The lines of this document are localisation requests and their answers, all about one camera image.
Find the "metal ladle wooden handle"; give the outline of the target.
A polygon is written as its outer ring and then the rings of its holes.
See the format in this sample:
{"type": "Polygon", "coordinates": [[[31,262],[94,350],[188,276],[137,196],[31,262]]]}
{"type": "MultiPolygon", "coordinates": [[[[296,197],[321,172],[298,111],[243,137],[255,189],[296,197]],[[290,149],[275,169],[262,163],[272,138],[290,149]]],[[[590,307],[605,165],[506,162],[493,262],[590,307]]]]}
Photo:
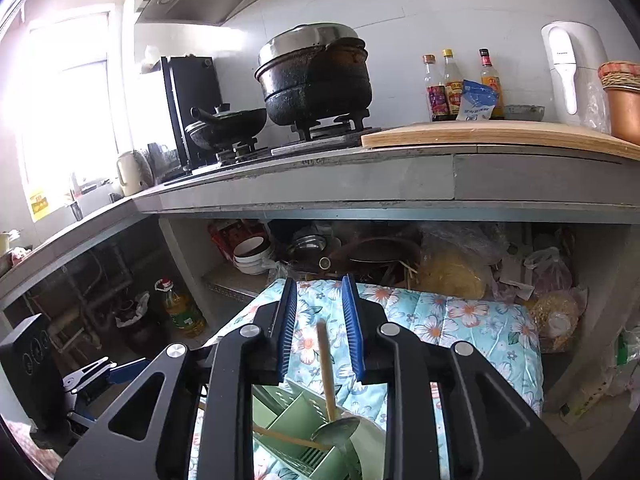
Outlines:
{"type": "Polygon", "coordinates": [[[328,422],[314,432],[312,440],[323,445],[333,446],[346,458],[353,458],[357,456],[357,454],[350,437],[358,429],[360,420],[357,417],[339,418],[337,416],[333,366],[326,321],[320,320],[316,325],[316,330],[323,393],[326,399],[326,418],[328,422]]]}

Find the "bamboo chopstick one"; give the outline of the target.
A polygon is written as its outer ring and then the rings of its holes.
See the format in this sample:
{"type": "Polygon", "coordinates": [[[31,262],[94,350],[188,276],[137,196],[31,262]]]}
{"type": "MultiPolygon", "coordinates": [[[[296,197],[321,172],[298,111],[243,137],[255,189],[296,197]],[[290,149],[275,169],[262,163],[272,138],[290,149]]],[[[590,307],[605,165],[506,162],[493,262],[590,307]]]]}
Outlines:
{"type": "Polygon", "coordinates": [[[271,429],[264,428],[262,426],[258,426],[256,424],[253,425],[253,431],[255,434],[260,434],[261,436],[273,438],[282,442],[286,442],[289,444],[294,444],[297,446],[301,446],[302,448],[314,448],[315,450],[329,452],[331,449],[330,446],[314,442],[311,440],[305,440],[301,438],[287,436],[286,434],[281,434],[280,432],[273,431],[271,429]]]}

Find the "cooking oil bottle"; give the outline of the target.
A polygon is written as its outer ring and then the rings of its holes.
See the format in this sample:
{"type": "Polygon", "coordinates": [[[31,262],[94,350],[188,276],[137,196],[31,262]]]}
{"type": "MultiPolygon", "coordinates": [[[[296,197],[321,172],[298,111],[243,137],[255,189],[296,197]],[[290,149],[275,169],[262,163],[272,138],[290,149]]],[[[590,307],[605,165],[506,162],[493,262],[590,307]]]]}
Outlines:
{"type": "Polygon", "coordinates": [[[191,296],[179,292],[169,278],[160,278],[154,284],[160,294],[160,303],[175,328],[188,338],[195,338],[206,329],[206,322],[191,296]]]}

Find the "stack of white bowls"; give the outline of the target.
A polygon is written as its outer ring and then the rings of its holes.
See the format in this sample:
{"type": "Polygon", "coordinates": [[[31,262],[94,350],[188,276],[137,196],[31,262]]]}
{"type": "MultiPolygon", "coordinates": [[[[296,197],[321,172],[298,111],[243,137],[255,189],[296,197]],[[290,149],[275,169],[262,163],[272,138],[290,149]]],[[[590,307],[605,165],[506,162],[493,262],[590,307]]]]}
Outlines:
{"type": "Polygon", "coordinates": [[[233,249],[233,264],[243,274],[260,275],[267,272],[266,263],[273,255],[270,239],[264,234],[243,240],[233,249]]]}

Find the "mint green utensil holder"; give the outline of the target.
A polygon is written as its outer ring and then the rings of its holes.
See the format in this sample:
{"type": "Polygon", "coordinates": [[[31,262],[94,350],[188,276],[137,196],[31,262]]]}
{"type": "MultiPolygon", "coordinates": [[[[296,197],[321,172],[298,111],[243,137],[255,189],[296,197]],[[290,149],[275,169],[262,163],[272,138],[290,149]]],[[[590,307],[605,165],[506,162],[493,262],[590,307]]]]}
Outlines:
{"type": "MultiPolygon", "coordinates": [[[[310,440],[312,434],[328,422],[326,401],[317,393],[287,382],[284,388],[253,388],[254,424],[287,436],[310,440]]],[[[341,452],[302,448],[294,444],[254,433],[257,444],[283,468],[299,479],[346,479],[348,471],[341,452]]],[[[367,419],[361,419],[350,437],[361,474],[365,479],[381,479],[384,472],[385,432],[367,419]]]]}

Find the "floral blue quilt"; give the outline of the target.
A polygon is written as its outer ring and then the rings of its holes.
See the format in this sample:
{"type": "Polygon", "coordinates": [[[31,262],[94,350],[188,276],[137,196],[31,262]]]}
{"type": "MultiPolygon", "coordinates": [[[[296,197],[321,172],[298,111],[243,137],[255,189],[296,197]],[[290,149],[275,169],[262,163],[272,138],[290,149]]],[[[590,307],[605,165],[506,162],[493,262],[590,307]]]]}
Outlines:
{"type": "MultiPolygon", "coordinates": [[[[258,309],[281,299],[284,278],[277,278],[249,302],[231,321],[206,341],[211,346],[228,333],[254,321],[258,309]]],[[[297,310],[290,362],[284,384],[291,392],[294,382],[299,387],[323,395],[316,325],[326,321],[338,406],[349,414],[369,419],[382,431],[387,422],[387,387],[365,386],[356,379],[347,343],[342,282],[313,280],[297,282],[297,310]]],[[[525,307],[501,301],[461,299],[416,292],[403,288],[357,284],[358,296],[382,306],[387,321],[416,334],[420,341],[450,348],[458,341],[472,344],[479,354],[509,383],[524,402],[540,416],[544,393],[540,343],[532,317],[525,307]]],[[[415,444],[420,452],[413,456],[419,468],[411,471],[411,479],[450,479],[446,422],[442,412],[442,383],[431,382],[434,412],[434,437],[437,455],[428,462],[428,444],[415,444]]],[[[303,479],[302,472],[277,458],[266,444],[254,437],[255,479],[303,479]]]]}

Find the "grey concrete counter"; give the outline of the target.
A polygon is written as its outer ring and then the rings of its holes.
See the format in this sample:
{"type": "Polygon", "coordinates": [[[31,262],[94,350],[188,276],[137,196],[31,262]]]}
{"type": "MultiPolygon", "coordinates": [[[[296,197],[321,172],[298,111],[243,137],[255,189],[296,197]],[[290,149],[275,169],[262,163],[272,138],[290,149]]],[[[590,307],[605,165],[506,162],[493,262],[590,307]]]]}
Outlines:
{"type": "Polygon", "coordinates": [[[603,154],[500,144],[353,148],[271,159],[163,184],[68,226],[2,276],[2,306],[149,214],[636,224],[639,165],[603,154]]]}

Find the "dark sauce bottle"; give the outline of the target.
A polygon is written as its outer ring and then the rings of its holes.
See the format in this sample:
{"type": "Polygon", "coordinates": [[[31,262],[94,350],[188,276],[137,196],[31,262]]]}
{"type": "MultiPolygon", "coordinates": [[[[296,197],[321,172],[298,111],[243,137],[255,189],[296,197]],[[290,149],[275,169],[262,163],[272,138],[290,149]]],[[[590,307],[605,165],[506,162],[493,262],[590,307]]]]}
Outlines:
{"type": "Polygon", "coordinates": [[[442,82],[442,74],[436,66],[436,58],[432,54],[423,55],[425,68],[425,92],[433,122],[444,122],[449,119],[449,106],[446,89],[442,82]]]}

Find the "blue white bag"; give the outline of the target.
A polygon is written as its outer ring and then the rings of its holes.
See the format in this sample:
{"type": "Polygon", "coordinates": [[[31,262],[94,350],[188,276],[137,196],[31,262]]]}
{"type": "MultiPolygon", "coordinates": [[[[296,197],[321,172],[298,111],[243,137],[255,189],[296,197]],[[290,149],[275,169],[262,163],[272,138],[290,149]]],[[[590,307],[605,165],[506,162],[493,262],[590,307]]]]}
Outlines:
{"type": "Polygon", "coordinates": [[[498,93],[493,88],[465,79],[457,116],[458,122],[486,122],[498,104],[498,93]]]}

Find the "yellow cap sauce bottle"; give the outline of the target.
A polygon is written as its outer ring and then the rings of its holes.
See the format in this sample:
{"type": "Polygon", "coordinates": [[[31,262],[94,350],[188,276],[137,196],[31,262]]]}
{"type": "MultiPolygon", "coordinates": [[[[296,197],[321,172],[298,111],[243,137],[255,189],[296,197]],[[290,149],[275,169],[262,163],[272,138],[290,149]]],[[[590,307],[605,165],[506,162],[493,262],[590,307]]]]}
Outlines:
{"type": "Polygon", "coordinates": [[[454,52],[451,49],[442,50],[444,58],[444,79],[446,97],[449,106],[450,116],[454,119],[458,117],[460,101],[463,91],[463,77],[460,73],[457,62],[454,59],[454,52]]]}

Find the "black cabinet appliance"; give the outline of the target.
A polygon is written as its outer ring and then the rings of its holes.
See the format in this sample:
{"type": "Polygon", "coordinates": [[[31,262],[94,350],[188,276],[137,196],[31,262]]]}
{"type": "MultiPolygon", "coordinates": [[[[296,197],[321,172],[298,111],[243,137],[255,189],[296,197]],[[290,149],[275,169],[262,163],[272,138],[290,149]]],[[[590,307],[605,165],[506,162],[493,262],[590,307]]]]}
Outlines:
{"type": "Polygon", "coordinates": [[[211,164],[212,152],[199,148],[186,132],[195,119],[191,108],[213,113],[222,103],[216,68],[208,56],[162,56],[154,65],[162,73],[168,112],[183,168],[192,170],[211,164]]]}

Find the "large black stock pot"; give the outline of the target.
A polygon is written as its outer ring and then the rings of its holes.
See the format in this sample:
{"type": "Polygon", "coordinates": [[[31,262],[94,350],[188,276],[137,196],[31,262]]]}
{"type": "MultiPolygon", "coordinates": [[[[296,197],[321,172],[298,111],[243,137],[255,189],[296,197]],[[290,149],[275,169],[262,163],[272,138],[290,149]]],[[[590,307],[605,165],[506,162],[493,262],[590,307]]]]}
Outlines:
{"type": "Polygon", "coordinates": [[[303,24],[260,48],[254,77],[275,124],[308,129],[321,119],[367,115],[372,102],[367,59],[366,43],[352,28],[303,24]]]}

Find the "wooden cutting board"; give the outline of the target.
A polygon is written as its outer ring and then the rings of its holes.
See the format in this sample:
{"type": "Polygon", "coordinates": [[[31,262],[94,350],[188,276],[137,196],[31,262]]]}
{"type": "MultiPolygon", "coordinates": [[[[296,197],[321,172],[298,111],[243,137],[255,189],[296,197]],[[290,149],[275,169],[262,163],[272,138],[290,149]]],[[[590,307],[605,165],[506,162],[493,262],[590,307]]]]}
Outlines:
{"type": "Polygon", "coordinates": [[[364,148],[394,148],[395,146],[501,144],[566,148],[624,159],[640,160],[637,144],[584,127],[556,122],[427,122],[364,134],[364,148]]]}

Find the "white electric kettle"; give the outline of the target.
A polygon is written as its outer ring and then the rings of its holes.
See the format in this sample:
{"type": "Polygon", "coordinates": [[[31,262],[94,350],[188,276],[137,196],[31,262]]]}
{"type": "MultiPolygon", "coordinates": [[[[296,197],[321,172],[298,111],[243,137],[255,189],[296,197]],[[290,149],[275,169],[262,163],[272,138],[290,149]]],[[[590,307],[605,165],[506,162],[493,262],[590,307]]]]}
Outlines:
{"type": "Polygon", "coordinates": [[[608,56],[597,29],[579,22],[555,21],[544,25],[541,37],[560,122],[610,134],[608,98],[598,75],[608,56]]]}

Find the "copper coloured pot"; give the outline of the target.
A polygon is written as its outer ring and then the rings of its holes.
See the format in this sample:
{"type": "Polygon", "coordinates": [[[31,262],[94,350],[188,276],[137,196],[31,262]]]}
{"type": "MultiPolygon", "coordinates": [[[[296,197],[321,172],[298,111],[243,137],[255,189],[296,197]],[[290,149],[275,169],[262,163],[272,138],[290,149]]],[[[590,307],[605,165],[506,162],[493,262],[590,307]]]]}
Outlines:
{"type": "Polygon", "coordinates": [[[608,97],[612,135],[639,144],[640,139],[640,67],[628,61],[610,61],[598,69],[608,97]]]}

